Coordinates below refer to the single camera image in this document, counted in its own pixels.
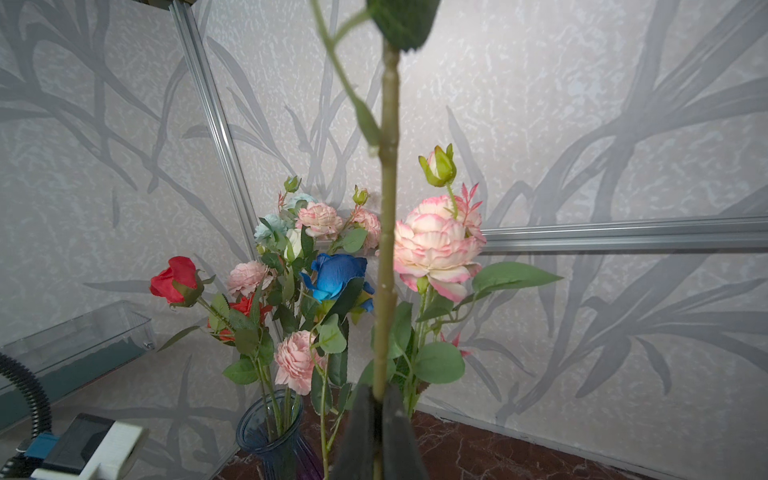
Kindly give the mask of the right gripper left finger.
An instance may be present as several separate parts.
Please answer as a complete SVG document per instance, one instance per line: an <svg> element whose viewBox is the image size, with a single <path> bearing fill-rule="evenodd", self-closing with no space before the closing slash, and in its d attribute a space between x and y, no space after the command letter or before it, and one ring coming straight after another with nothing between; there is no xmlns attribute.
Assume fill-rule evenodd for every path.
<svg viewBox="0 0 768 480"><path fill-rule="evenodd" d="M377 402L371 386L360 384L329 478L371 480L376 446Z"/></svg>

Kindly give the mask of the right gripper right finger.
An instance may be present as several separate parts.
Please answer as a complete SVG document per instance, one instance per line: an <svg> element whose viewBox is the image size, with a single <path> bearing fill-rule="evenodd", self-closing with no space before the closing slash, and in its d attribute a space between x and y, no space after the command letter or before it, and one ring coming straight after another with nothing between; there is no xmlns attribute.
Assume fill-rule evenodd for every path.
<svg viewBox="0 0 768 480"><path fill-rule="evenodd" d="M381 456L386 480L427 480L400 390L388 384L382 402Z"/></svg>

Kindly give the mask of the purple glass vase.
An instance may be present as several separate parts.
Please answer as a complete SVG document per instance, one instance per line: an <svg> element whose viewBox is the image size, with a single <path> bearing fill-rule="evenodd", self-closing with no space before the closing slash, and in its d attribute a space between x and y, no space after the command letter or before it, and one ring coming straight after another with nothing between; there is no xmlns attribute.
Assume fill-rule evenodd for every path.
<svg viewBox="0 0 768 480"><path fill-rule="evenodd" d="M235 431L240 449L261 464L262 479L323 479L323 465L301 433L303 404L293 390L267 394L251 405Z"/></svg>

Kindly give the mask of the small pink flower stem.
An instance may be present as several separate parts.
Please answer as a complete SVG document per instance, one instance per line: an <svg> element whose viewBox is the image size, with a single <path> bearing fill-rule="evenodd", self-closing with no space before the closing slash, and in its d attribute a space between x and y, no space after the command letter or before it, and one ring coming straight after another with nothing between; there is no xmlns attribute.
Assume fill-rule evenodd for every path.
<svg viewBox="0 0 768 480"><path fill-rule="evenodd" d="M315 367L324 368L327 364L326 359L312 347L316 337L310 331L298 330L278 345L275 353L277 385L287 386L299 396L311 392Z"/></svg>

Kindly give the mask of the blue rose stem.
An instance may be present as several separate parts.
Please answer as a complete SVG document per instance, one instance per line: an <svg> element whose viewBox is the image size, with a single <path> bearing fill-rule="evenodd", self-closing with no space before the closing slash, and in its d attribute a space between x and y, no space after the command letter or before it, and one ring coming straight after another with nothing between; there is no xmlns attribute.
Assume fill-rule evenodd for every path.
<svg viewBox="0 0 768 480"><path fill-rule="evenodd" d="M373 287L366 280L367 259L349 254L322 253L306 279L318 303L310 331L310 399L320 422L323 477L331 470L331 450L353 386L348 379L350 325L373 309Z"/></svg>

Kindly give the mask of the red rose stem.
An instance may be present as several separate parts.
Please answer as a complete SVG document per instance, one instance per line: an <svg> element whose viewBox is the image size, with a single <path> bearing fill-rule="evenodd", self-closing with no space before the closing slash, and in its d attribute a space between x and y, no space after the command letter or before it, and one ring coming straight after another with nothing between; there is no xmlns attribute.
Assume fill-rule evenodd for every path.
<svg viewBox="0 0 768 480"><path fill-rule="evenodd" d="M230 303L219 294L209 305L207 328L217 340L233 343L237 332L256 328L256 319L263 326L267 314L272 309L273 307L268 304L254 304L250 297L240 297L237 302Z"/></svg>
<svg viewBox="0 0 768 480"><path fill-rule="evenodd" d="M202 271L188 257L176 256L168 261L168 267L150 280L150 293L164 299L172 308L192 308L200 306L207 312L207 323L203 330L214 338L207 328L209 318L209 305L214 298L221 294L230 302L237 302L240 297L233 297L228 293L219 293L207 301L203 297L205 288L214 282L215 278L204 279ZM275 279L268 288L259 288L250 298L253 303L268 304L273 307L271 301L279 286L277 273ZM214 338L219 343L234 348L238 352L238 359L224 370L224 376L235 384L248 385L257 383L263 393L273 395L276 391L272 375L272 365L275 353L275 341L271 328L268 325L267 314L263 326L256 319L254 330L241 330L235 334L233 343L224 343Z"/></svg>

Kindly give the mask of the striped pink peony stem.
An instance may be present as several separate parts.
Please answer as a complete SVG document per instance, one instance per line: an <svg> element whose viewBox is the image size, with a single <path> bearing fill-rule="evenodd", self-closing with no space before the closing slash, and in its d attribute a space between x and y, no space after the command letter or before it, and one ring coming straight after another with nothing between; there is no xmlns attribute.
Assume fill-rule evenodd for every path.
<svg viewBox="0 0 768 480"><path fill-rule="evenodd" d="M558 275L516 261L482 265L487 244L476 187L453 190L454 149L437 146L418 159L426 182L443 194L421 201L394 225L394 272L416 293L417 303L401 301L390 329L387 373L413 415L432 385L451 384L466 371L468 351L447 340L443 329L466 320L483 299L499 291L540 287Z"/></svg>

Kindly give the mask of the pink carnation tall stem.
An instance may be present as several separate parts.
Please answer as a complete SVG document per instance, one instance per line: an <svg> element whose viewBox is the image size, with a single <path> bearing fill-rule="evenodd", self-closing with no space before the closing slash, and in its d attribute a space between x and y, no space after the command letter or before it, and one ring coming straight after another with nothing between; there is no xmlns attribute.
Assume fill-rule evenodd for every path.
<svg viewBox="0 0 768 480"><path fill-rule="evenodd" d="M310 238L328 241L329 253L374 252L380 244L382 227L379 217L365 207L368 200L368 190L355 187L354 208L347 217L330 205L308 201L297 211L296 228Z"/></svg>

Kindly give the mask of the light blue flower stem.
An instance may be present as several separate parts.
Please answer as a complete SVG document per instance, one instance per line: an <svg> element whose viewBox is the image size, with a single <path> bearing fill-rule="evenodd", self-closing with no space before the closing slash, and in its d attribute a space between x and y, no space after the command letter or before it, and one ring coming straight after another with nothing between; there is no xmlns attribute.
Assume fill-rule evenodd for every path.
<svg viewBox="0 0 768 480"><path fill-rule="evenodd" d="M270 245L275 244L280 235L286 236L296 225L299 209L315 201L314 197L300 191L301 185L301 177L288 177L278 192L275 212L259 218L254 231L255 246L259 254L265 253Z"/></svg>

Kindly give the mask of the peach rose stem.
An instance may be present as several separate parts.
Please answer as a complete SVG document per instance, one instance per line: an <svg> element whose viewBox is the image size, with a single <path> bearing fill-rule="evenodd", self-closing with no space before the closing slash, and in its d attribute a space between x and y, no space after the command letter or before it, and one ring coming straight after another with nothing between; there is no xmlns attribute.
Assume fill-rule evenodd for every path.
<svg viewBox="0 0 768 480"><path fill-rule="evenodd" d="M378 285L375 298L375 338L372 395L381 404L387 390L389 334L394 319L394 227L397 207L398 149L400 140L400 74L403 52L423 47L432 30L440 3L438 1L368 1L332 34L325 22L320 3L310 3L317 34L325 47L349 100L358 125L378 155L381 165L382 233ZM336 53L339 43L357 26L372 21L382 35L383 74L381 78L381 118L376 120L361 100Z"/></svg>

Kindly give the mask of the large pink peony stem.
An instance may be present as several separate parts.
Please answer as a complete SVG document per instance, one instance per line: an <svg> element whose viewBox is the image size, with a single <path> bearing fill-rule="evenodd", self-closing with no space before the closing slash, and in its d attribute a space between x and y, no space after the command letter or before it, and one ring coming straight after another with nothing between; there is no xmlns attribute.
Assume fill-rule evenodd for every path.
<svg viewBox="0 0 768 480"><path fill-rule="evenodd" d="M227 278L228 293L233 297L250 298L259 288L268 288L275 275L274 269L259 261L239 263Z"/></svg>

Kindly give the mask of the clear plastic wall bin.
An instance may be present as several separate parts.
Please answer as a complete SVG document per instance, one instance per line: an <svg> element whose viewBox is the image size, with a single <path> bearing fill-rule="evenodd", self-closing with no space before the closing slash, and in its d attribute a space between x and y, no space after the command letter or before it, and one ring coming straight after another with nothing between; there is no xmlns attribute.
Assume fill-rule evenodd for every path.
<svg viewBox="0 0 768 480"><path fill-rule="evenodd" d="M54 403L155 348L151 318L118 301L1 347Z"/></svg>

